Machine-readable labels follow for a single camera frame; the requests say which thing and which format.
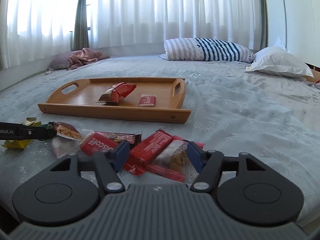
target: textured gray plastic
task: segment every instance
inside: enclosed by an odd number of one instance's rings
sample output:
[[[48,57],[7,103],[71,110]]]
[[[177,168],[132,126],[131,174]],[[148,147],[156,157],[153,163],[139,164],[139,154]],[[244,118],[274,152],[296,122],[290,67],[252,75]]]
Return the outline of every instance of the textured gray plastic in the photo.
[[[183,184],[130,185],[107,195],[86,218],[61,227],[22,223],[14,240],[305,240],[294,223],[274,228],[241,224],[224,214],[209,194]]]

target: red object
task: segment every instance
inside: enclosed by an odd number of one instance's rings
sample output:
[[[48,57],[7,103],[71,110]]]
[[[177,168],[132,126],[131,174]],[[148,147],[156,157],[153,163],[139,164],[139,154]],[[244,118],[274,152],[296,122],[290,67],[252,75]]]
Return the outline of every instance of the red object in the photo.
[[[115,103],[119,104],[123,99],[125,99],[135,88],[136,84],[129,84],[126,82],[118,83],[110,87],[97,103]]]
[[[103,135],[92,132],[80,144],[81,150],[92,156],[94,152],[112,151],[118,144]]]
[[[155,107],[156,96],[142,95],[138,106],[139,107]]]
[[[134,175],[142,175],[146,171],[146,165],[167,148],[172,140],[173,137],[165,131],[156,131],[130,151],[124,169]]]
[[[165,167],[162,167],[162,166],[159,166],[159,165],[154,165],[154,164],[151,164],[149,163],[147,165],[147,171],[150,171],[152,173],[155,173],[155,174],[158,174],[158,175],[161,175],[162,177],[165,177],[165,178],[168,178],[168,179],[173,179],[173,180],[176,180],[176,181],[179,181],[179,182],[183,182],[184,179],[186,178],[185,175],[177,172],[177,171],[173,171],[173,170],[170,170],[168,168],[165,168]]]
[[[97,132],[110,140],[121,143],[126,140],[130,144],[130,149],[134,148],[141,142],[141,133],[113,133],[113,132]]]
[[[175,140],[184,141],[184,139],[182,139],[182,138],[180,138],[179,136],[176,136],[176,135],[173,136],[172,138],[173,138],[172,141],[175,141]],[[195,143],[201,149],[204,146],[204,143],[199,143],[199,142],[195,142]],[[176,181],[179,181],[179,182],[183,182],[185,177],[186,177],[185,175],[181,174],[180,172],[173,171],[173,170],[171,170],[169,168],[166,168],[166,167],[163,167],[163,166],[160,166],[160,165],[155,165],[155,164],[152,164],[152,163],[149,163],[146,166],[146,170],[150,171],[150,172],[153,172],[155,174],[161,175],[161,176],[163,176],[165,178],[173,179],[173,180],[176,180]]]

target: yellow wrapper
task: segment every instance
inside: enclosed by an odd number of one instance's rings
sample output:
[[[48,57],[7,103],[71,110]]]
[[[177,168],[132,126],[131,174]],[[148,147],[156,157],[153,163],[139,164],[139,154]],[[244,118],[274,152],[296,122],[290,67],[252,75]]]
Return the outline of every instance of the yellow wrapper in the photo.
[[[41,122],[36,122],[35,117],[29,117],[22,124],[26,125],[26,126],[39,126],[39,125],[41,125]],[[22,149],[22,150],[24,150],[29,145],[30,142],[31,142],[31,140],[29,140],[29,139],[23,140],[23,141],[7,140],[1,146],[3,146],[4,148],[7,148],[7,149]]]

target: metal screw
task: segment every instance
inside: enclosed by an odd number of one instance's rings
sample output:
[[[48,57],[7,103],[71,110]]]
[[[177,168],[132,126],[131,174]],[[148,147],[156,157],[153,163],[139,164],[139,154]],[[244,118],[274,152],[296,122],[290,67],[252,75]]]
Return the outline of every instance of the metal screw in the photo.
[[[107,187],[108,190],[116,191],[116,190],[121,189],[122,185],[119,182],[110,182],[110,183],[107,184],[106,187]]]
[[[209,184],[205,182],[197,182],[193,185],[193,187],[197,190],[205,190],[209,188]]]

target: pink pillow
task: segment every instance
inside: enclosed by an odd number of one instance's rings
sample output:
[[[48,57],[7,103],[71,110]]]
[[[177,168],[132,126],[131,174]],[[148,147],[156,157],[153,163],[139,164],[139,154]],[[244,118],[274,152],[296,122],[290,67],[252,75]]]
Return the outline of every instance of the pink pillow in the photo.
[[[47,70],[59,70],[67,69],[70,66],[68,57],[75,53],[76,51],[67,51],[63,54],[57,55],[49,64]]]

